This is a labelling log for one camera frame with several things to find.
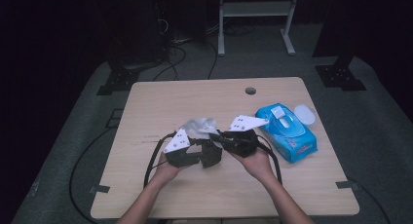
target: person's right hand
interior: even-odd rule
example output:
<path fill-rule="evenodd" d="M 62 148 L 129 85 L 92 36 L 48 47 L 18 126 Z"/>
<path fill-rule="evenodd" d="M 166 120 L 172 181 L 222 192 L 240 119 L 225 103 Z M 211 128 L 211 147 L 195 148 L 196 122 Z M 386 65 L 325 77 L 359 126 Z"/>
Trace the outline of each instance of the person's right hand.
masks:
<path fill-rule="evenodd" d="M 266 178 L 273 177 L 273 169 L 271 168 L 270 159 L 267 152 L 257 148 L 255 153 L 248 157 L 240 157 L 236 154 L 231 154 L 236 158 L 245 168 L 245 170 L 256 178 L 261 183 Z"/>

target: wooden table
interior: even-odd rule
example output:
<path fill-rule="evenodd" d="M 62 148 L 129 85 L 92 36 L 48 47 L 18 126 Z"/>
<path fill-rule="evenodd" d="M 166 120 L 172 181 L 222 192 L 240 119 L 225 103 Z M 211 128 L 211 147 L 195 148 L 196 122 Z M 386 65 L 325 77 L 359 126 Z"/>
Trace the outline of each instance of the wooden table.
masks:
<path fill-rule="evenodd" d="M 247 94 L 246 88 L 256 89 L 256 94 Z M 290 109 L 297 104 L 315 109 L 303 81 L 294 77 L 134 84 L 100 181 L 110 190 L 96 194 L 92 217 L 117 218 L 128 209 L 142 191 L 158 140 L 189 119 L 214 118 L 217 128 L 225 131 L 237 115 L 254 116 L 258 108 L 278 102 Z M 353 191 L 336 186 L 347 179 L 316 115 L 309 129 L 318 139 L 318 152 L 296 164 L 276 152 L 283 185 L 309 215 L 357 214 Z M 212 168 L 203 169 L 199 163 L 178 174 L 150 214 L 173 219 L 271 216 L 277 212 L 263 186 L 225 151 Z"/>

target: hand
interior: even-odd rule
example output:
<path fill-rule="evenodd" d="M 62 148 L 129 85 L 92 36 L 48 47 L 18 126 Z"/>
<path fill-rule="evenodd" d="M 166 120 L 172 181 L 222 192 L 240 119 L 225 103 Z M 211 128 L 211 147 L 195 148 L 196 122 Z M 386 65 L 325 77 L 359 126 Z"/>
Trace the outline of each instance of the hand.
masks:
<path fill-rule="evenodd" d="M 164 152 L 162 152 L 159 158 L 156 172 L 150 182 L 157 182 L 160 185 L 165 186 L 169 182 L 171 182 L 183 169 L 185 168 L 176 168 L 173 165 L 169 164 L 167 156 L 165 156 Z"/>
<path fill-rule="evenodd" d="M 244 166 L 249 174 L 260 182 L 263 182 L 265 178 L 274 176 L 268 154 L 260 148 L 257 148 L 254 154 L 245 158 L 236 154 L 231 155 Z"/>

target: round hole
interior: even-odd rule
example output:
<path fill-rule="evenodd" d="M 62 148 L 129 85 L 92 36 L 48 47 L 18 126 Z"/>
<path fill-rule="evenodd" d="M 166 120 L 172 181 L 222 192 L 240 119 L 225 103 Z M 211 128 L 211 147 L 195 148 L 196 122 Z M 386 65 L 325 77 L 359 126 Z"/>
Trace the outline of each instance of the round hole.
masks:
<path fill-rule="evenodd" d="M 247 94 L 256 94 L 256 93 L 257 93 L 257 90 L 256 90 L 255 88 L 253 88 L 253 87 L 248 87 L 248 88 L 245 89 L 245 92 L 246 92 Z"/>

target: forearm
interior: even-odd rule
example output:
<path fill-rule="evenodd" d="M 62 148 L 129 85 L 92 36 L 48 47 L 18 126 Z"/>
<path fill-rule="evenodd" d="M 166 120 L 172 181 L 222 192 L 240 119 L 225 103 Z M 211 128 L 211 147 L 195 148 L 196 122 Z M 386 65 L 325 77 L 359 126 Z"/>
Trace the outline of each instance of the forearm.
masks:
<path fill-rule="evenodd" d="M 274 206 L 285 224 L 314 223 L 274 176 L 261 179 L 260 182 L 270 194 Z"/>
<path fill-rule="evenodd" d="M 158 194 L 164 186 L 165 184 L 157 183 L 155 181 L 149 182 L 117 223 L 145 223 L 155 204 Z"/>

